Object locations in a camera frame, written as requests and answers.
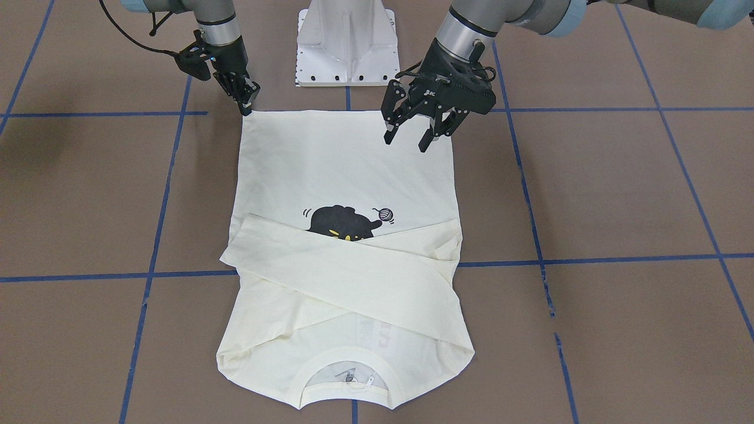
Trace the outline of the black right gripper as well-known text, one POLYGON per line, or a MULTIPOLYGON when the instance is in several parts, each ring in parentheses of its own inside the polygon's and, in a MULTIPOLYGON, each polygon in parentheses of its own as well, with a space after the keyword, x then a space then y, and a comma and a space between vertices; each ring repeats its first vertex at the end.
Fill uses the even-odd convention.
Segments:
POLYGON ((252 104, 260 91, 260 86, 249 78, 247 72, 248 57, 243 37, 238 37, 228 45, 211 45, 215 80, 231 98, 238 99, 238 108, 242 116, 252 113, 252 104))

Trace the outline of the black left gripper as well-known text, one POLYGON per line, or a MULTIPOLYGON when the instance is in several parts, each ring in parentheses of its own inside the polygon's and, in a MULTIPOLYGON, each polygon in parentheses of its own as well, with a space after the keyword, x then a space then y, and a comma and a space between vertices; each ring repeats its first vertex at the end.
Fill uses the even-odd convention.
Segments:
POLYGON ((425 153, 441 136, 450 137, 469 112, 487 114, 496 103, 492 89, 490 67, 483 67, 479 59, 485 50, 480 40, 472 43, 468 61, 452 56, 434 39, 418 67, 418 74, 409 84, 390 80, 386 88, 381 113, 386 125, 384 140, 393 142, 398 128, 418 112, 430 117, 430 127, 418 143, 425 153))

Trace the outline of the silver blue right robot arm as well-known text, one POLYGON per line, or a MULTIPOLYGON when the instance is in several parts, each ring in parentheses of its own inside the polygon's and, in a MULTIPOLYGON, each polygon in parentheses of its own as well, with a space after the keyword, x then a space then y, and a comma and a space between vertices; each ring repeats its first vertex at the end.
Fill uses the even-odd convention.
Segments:
POLYGON ((194 42, 172 56, 178 67, 197 80, 215 78, 234 99, 243 116, 250 115, 260 86, 247 70, 248 57, 232 1, 123 1, 129 11, 172 14, 191 12, 196 17, 194 42))

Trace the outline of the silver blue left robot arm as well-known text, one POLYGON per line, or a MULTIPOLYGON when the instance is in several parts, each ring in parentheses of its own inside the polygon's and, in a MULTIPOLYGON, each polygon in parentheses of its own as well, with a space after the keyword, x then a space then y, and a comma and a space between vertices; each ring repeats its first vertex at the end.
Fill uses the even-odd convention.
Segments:
POLYGON ((393 142, 409 119, 423 115, 429 127, 418 143, 452 136, 469 113, 488 114, 496 102, 496 72, 480 62, 504 25, 540 35, 573 32, 586 14, 587 1, 455 1, 424 58, 389 81, 381 105, 384 140, 393 142))

